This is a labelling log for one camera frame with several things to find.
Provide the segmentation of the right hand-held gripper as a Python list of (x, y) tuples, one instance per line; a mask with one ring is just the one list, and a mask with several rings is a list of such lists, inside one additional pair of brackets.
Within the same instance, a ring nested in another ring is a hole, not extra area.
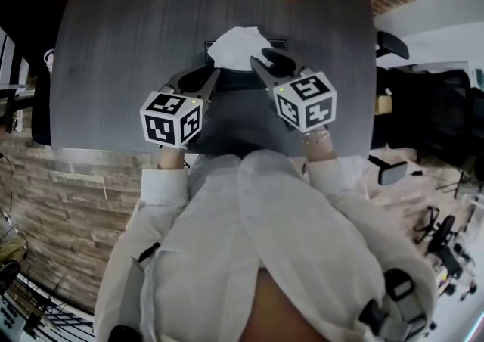
[(263, 48), (259, 58), (250, 57), (257, 78), (269, 89), (277, 115), (302, 133), (310, 133), (336, 119), (337, 91), (322, 71), (303, 65), (290, 52)]

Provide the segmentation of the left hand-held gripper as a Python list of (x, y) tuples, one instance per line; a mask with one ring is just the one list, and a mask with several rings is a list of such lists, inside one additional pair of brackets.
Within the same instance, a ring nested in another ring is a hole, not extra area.
[(220, 70), (201, 66), (172, 76), (151, 92), (140, 109), (144, 138), (170, 148), (185, 148), (202, 129), (203, 113), (216, 88)]

